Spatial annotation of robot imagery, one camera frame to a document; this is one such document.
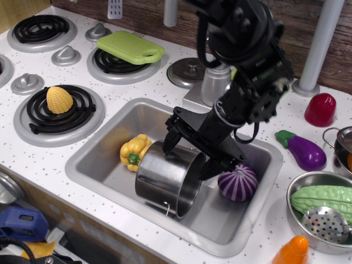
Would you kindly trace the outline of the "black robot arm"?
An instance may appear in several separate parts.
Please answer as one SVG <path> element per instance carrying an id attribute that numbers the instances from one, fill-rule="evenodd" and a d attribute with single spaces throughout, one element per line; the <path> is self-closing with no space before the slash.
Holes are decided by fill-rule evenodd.
<path id="1" fill-rule="evenodd" d="M 259 129 L 277 114 L 276 106 L 294 77 L 291 61 L 280 48 L 282 22 L 260 1 L 188 1 L 199 19 L 197 55 L 214 68 L 236 69 L 230 88 L 205 114 L 176 107 L 166 121 L 163 152 L 185 139 L 208 157 L 199 179 L 233 171 L 246 160 L 237 130 L 245 124 Z"/>

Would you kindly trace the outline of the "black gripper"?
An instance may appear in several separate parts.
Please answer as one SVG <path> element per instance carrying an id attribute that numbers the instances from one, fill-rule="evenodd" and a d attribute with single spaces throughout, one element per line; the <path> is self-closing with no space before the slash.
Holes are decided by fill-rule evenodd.
<path id="1" fill-rule="evenodd" d="M 246 161 L 246 154 L 232 139 L 231 133 L 246 122 L 246 107 L 216 102 L 207 113 L 195 113 L 175 107 L 166 121 L 168 133 L 162 150 L 169 154 L 180 139 L 185 139 L 210 159 L 202 166 L 199 180 L 213 178 Z"/>

